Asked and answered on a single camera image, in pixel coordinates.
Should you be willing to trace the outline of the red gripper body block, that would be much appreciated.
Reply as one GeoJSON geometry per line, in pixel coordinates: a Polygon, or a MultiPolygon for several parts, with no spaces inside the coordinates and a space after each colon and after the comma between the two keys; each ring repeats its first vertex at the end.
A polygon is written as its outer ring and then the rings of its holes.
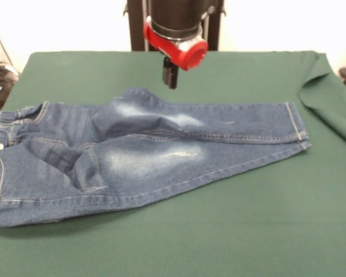
{"type": "Polygon", "coordinates": [[[198,32],[192,37],[176,40],[159,35],[153,29],[152,23],[151,16],[147,16],[143,29],[144,37],[155,50],[165,56],[165,69],[175,66],[188,71],[202,62],[208,51],[208,42],[202,37],[202,26],[198,26],[198,32]]]}

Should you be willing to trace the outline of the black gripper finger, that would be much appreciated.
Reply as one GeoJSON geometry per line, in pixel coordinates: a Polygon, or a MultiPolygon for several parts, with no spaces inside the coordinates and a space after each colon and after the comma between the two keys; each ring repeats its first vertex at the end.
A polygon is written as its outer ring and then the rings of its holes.
{"type": "Polygon", "coordinates": [[[164,57],[162,79],[163,79],[163,83],[166,86],[169,86],[170,71],[171,71],[171,60],[169,57],[164,57]]]}
{"type": "Polygon", "coordinates": [[[169,89],[176,89],[178,82],[179,67],[174,63],[171,63],[170,72],[168,75],[168,87],[169,89]]]}

